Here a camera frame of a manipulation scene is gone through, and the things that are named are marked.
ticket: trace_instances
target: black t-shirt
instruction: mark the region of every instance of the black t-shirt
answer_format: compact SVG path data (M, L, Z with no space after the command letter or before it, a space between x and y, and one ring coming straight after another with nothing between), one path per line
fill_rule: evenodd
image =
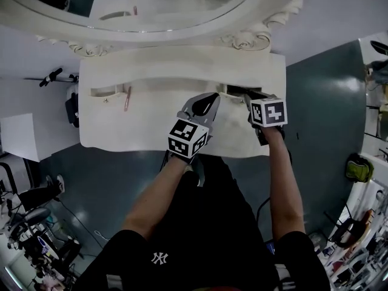
M263 243L252 209L236 182L178 187L170 208L147 241L131 230L117 233L77 280L74 290L192 291L204 287L274 290L275 264L284 264L287 289L330 290L309 237L283 236L275 255Z

